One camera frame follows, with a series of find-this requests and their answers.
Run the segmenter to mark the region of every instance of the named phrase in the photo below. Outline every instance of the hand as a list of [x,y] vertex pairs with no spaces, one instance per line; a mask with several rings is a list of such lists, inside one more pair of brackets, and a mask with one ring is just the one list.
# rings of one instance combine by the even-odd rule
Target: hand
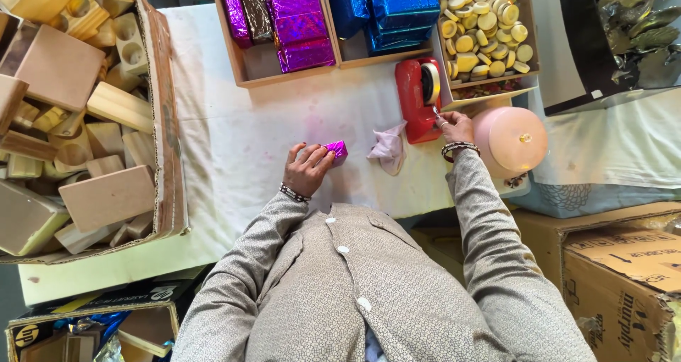
[[468,141],[469,143],[475,144],[475,136],[472,131],[472,120],[463,113],[441,113],[435,120],[435,123],[445,134],[445,142],[447,144],[455,141]]
[[[303,197],[312,197],[324,180],[326,171],[331,168],[336,153],[328,152],[326,147],[319,144],[310,145],[308,148],[305,148],[305,145],[306,143],[296,144],[289,151],[283,183]],[[298,152],[303,148],[305,150],[296,159]]]

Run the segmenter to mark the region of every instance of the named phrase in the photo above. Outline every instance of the bracelet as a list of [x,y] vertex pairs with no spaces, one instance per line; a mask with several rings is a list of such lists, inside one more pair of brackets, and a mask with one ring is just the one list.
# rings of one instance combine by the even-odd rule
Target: bracelet
[[454,158],[451,156],[448,156],[447,153],[450,151],[453,151],[458,148],[468,148],[472,149],[477,152],[477,155],[480,156],[480,149],[477,147],[477,145],[473,143],[469,143],[468,141],[454,141],[453,143],[449,143],[442,147],[442,156],[447,160],[448,162],[454,163]]
[[295,193],[291,188],[285,186],[284,183],[281,183],[281,185],[279,185],[279,192],[284,193],[288,197],[290,197],[290,198],[292,198],[292,199],[294,199],[295,201],[298,201],[298,202],[307,203],[308,201],[312,200],[309,197],[301,196],[300,194]]

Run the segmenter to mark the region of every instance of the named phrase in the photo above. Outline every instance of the red tape dispenser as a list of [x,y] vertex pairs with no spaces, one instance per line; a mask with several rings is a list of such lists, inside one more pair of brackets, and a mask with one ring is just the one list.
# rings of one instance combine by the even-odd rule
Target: red tape dispenser
[[409,144],[437,139],[442,131],[435,124],[433,106],[440,113],[440,75],[432,57],[410,59],[397,63],[395,81],[400,96],[402,117],[406,120],[406,141]]

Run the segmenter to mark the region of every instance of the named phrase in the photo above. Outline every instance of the tape roll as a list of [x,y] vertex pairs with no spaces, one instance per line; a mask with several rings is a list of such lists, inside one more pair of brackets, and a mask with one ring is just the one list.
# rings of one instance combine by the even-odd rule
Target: tape roll
[[423,105],[433,105],[440,94],[440,74],[433,63],[421,64],[421,85]]

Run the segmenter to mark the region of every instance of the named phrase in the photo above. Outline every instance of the beige kurta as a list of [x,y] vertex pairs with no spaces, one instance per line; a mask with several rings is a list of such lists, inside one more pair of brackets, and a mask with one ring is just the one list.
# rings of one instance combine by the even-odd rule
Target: beige kurta
[[173,362],[362,362],[367,325],[389,361],[595,361],[477,154],[447,181],[468,290],[386,214],[305,218],[279,193],[206,279]]

